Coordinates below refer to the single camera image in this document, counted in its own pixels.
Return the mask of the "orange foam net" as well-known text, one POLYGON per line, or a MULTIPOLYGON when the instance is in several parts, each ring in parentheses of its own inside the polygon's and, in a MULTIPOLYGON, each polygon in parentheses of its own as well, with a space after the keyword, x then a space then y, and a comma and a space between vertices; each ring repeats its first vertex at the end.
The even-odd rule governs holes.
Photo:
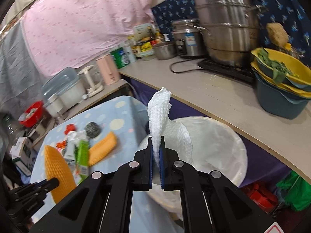
POLYGON ((109 132, 102 140, 89 149, 89 166, 93 166, 107 157, 117 146, 118 139, 114 132, 109 132))
POLYGON ((44 157, 46 179, 56 178, 59 181, 59 186, 51 191, 57 204, 76 187, 76 183, 69 166, 56 148, 44 146, 44 157))

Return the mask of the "green NB carton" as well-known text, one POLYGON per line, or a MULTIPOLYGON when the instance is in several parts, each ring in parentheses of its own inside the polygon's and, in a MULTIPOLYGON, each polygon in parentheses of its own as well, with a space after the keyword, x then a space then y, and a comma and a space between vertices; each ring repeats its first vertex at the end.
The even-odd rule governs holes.
POLYGON ((86 140, 79 142, 76 163, 79 176, 85 180, 89 176, 89 142, 86 140))

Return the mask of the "dark green milk carton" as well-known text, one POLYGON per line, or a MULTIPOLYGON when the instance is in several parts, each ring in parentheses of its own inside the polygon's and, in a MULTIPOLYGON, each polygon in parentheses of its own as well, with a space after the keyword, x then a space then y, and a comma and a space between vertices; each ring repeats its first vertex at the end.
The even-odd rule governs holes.
POLYGON ((87 141, 86 132, 70 131, 66 136, 66 146, 62 155, 70 167, 74 167, 78 157, 78 148, 81 141, 87 141))

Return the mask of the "white paper towel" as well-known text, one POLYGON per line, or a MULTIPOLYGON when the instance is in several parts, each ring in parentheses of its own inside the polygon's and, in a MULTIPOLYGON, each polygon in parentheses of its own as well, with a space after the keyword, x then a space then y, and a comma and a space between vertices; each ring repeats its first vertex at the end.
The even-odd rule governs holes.
POLYGON ((166 146, 177 151, 178 156, 185 162, 192 162, 193 145, 190 134, 184 124, 170 120, 169 112, 171 92, 166 88, 157 91, 148 102, 149 131, 153 146, 153 157, 160 166, 160 144, 164 138, 166 146))

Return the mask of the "steel wool scrubber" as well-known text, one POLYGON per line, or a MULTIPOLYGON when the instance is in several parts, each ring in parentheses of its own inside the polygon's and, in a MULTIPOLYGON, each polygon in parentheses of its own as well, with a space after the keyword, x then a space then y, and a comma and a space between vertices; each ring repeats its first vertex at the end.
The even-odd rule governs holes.
POLYGON ((88 138, 93 139, 96 138, 101 133, 100 126, 95 122, 89 122, 85 125, 84 128, 86 135, 88 138))

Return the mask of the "white lined trash bin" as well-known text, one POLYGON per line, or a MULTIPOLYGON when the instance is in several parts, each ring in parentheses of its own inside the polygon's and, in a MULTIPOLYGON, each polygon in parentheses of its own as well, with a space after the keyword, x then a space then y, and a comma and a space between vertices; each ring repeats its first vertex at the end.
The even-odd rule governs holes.
POLYGON ((196 170, 209 173, 218 170, 236 186, 246 177, 248 157, 242 139, 227 125, 208 117, 184 117, 170 122, 183 124, 192 142, 187 153, 175 131, 165 137, 166 147, 176 150, 180 160, 190 163, 196 170))

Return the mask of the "white green cardboard box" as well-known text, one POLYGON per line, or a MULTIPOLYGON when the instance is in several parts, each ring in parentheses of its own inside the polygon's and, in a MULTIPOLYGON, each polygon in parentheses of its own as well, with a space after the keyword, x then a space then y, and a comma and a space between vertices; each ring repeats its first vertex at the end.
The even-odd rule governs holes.
POLYGON ((31 176, 38 153, 32 148, 32 142, 28 137, 18 138, 16 144, 10 149, 10 155, 12 162, 23 175, 31 176))

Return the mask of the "red white package bag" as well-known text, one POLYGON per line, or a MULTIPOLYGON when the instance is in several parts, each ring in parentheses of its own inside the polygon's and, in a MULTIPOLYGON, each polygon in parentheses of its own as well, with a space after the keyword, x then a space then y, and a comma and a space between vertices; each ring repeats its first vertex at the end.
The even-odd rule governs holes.
POLYGON ((266 183, 257 181, 242 187, 242 191, 264 212, 270 213, 278 206, 278 198, 266 188, 266 183))

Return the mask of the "blue spotted tablecloth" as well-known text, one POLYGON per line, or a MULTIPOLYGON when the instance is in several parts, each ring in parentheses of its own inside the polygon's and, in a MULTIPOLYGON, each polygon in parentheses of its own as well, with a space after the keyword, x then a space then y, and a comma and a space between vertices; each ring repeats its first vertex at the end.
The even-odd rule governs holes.
MULTIPOLYGON (((147 107, 129 96, 116 97, 108 102, 86 110, 47 133, 43 146, 55 147, 65 140, 65 128, 74 124, 77 131, 84 130, 86 124, 94 122, 101 128, 100 135, 89 141, 90 146, 101 141, 109 132, 114 132, 118 145, 103 160, 89 169, 89 172, 110 173, 121 165, 133 160, 140 142, 146 137, 149 121, 147 107)), ((169 213, 158 205, 146 192, 134 192, 132 200, 130 232, 183 232, 169 213)))

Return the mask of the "red plastic basin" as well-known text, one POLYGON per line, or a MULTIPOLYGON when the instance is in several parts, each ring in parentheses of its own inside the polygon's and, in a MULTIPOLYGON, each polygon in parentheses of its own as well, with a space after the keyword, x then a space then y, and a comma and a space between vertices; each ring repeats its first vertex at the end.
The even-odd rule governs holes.
POLYGON ((27 128, 32 128, 43 117, 43 102, 37 101, 33 103, 22 115, 18 121, 27 128))

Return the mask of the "white blender cup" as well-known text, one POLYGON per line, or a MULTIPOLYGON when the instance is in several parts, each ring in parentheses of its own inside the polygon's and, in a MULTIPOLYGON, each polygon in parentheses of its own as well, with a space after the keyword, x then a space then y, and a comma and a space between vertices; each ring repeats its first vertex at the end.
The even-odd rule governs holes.
POLYGON ((64 104, 56 94, 53 94, 47 100, 45 108, 48 111, 48 113, 54 118, 61 117, 65 112, 64 104))

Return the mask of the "white dish rack with lid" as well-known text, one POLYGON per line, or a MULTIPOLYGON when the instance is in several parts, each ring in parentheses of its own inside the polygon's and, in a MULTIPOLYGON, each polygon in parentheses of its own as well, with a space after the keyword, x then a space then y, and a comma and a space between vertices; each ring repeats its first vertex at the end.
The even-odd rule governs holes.
POLYGON ((74 68, 66 67, 42 86, 42 94, 46 105, 48 99, 55 94, 69 110, 82 100, 86 89, 74 68))

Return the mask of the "teal plastic basin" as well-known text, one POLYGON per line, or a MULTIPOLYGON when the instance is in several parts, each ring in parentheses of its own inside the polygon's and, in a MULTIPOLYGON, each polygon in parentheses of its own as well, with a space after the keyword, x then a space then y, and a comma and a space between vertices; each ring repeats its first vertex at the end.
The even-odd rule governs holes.
POLYGON ((253 71, 256 77, 256 96, 261 107, 273 114, 286 119, 296 118, 307 106, 310 99, 306 99, 266 82, 253 71))

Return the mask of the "white electric kettle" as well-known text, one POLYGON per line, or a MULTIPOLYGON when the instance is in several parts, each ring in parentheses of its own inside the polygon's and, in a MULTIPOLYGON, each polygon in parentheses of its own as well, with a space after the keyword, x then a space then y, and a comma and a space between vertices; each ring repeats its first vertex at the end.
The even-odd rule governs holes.
POLYGON ((86 88, 88 97, 93 97, 104 90, 103 78, 95 65, 82 68, 78 75, 86 88))

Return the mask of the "pink electric kettle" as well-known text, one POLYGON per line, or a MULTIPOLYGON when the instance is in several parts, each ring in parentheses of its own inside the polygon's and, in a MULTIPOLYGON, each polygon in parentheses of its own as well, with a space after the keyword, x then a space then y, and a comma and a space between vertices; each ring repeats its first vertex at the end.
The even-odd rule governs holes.
POLYGON ((114 84, 120 79, 120 74, 111 54, 97 58, 96 63, 106 85, 114 84))

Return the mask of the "black induction cooker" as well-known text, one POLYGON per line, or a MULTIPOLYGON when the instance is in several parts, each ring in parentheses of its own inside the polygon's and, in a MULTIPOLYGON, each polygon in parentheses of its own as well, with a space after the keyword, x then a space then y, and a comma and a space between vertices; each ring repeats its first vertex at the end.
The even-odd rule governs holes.
POLYGON ((208 72, 229 77, 249 85, 253 85, 255 82, 255 76, 250 69, 215 63, 208 58, 199 61, 197 65, 208 72))

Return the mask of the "green tin can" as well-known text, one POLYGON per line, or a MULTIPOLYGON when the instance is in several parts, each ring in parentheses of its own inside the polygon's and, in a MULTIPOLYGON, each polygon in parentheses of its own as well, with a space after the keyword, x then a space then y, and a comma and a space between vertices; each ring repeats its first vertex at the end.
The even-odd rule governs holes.
POLYGON ((122 47, 113 50, 110 54, 111 54, 111 56, 112 56, 112 58, 116 64, 116 67, 118 69, 121 69, 121 68, 129 65, 130 61, 129 61, 128 56, 122 47))

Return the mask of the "yellow colander basin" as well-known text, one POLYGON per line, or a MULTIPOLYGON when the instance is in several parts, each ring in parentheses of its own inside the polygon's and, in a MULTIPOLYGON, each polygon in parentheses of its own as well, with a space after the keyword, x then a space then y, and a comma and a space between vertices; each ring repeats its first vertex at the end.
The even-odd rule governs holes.
POLYGON ((310 68, 301 61, 269 48, 256 48, 251 54, 254 57, 252 69, 265 82, 280 90, 310 99, 310 68), (267 61, 283 64, 286 71, 279 72, 277 68, 267 64, 267 61))

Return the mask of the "small steel pot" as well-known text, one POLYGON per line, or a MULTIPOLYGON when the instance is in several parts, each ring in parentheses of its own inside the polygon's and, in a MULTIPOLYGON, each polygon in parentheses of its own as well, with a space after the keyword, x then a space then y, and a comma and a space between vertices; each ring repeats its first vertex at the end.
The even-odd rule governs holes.
POLYGON ((175 42, 162 42, 154 47, 155 56, 158 60, 168 60, 177 56, 175 42))

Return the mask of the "white bottle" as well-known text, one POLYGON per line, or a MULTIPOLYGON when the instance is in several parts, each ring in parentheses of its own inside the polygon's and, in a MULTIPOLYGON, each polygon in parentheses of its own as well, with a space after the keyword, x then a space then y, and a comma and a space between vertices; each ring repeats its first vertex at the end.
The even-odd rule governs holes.
POLYGON ((131 46, 130 46, 130 44, 128 42, 124 42, 123 49, 126 52, 127 57, 129 59, 130 63, 136 62, 136 57, 135 57, 135 55, 134 55, 134 53, 132 51, 132 48, 131 48, 131 46))

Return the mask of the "steel rice cooker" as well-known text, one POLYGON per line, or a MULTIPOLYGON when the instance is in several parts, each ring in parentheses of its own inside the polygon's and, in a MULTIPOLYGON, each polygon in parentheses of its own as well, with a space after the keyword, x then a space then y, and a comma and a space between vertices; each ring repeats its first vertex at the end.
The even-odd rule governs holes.
POLYGON ((177 54, 182 58, 197 58, 207 55, 201 31, 197 29, 199 20, 180 19, 172 22, 172 34, 177 54))

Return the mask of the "large steel steamer pot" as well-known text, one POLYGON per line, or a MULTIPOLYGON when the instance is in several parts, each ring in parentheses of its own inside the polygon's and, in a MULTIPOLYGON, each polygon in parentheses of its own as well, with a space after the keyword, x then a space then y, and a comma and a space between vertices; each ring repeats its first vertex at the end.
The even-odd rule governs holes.
POLYGON ((267 11, 254 0, 194 0, 209 56, 218 63, 241 66, 259 39, 259 14, 267 11))

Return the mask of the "loofah sponge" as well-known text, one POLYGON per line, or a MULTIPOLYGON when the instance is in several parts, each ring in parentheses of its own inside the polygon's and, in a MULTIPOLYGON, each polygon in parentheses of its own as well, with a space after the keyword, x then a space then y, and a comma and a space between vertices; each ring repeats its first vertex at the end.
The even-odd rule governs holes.
POLYGON ((268 37, 278 47, 285 47, 289 42, 288 34, 280 23, 268 23, 266 25, 268 37))

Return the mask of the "pink curtain cloth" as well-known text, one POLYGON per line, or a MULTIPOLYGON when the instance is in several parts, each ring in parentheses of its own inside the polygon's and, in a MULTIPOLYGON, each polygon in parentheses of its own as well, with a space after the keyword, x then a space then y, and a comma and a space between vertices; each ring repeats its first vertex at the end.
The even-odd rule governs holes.
POLYGON ((39 0, 25 13, 23 31, 38 70, 52 76, 78 68, 153 21, 152 0, 39 0))

